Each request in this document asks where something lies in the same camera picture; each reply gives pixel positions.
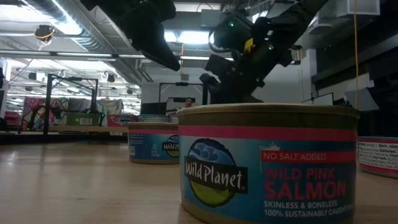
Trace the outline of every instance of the blue label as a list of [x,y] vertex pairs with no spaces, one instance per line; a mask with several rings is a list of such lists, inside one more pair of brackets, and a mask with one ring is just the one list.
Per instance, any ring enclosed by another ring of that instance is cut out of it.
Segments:
[[130,159],[178,160],[180,150],[176,134],[129,134]]
[[181,135],[182,195],[249,222],[342,222],[354,214],[355,144]]

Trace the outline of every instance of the laboratory room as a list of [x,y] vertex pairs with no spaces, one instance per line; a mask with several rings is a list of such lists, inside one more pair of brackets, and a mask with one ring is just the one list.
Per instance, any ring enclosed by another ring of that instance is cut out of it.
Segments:
[[398,1],[0,11],[0,224],[398,223]]

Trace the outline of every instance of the box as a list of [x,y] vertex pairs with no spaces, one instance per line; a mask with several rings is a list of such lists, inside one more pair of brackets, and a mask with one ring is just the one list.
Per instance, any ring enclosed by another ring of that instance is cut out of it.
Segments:
[[99,114],[65,113],[62,117],[64,124],[68,126],[98,126]]
[[138,120],[138,116],[132,114],[111,114],[108,115],[108,127],[128,127],[128,123]]

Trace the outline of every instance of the green box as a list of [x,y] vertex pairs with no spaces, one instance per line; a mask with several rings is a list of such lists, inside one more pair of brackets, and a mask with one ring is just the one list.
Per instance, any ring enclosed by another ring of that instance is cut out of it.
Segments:
[[87,113],[65,113],[63,120],[68,126],[98,126],[100,122],[99,114]]

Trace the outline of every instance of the nutrition facts label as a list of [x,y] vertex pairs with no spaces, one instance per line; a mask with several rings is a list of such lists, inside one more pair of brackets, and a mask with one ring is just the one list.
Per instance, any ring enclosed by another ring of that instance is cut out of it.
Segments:
[[398,142],[358,141],[360,164],[398,171]]

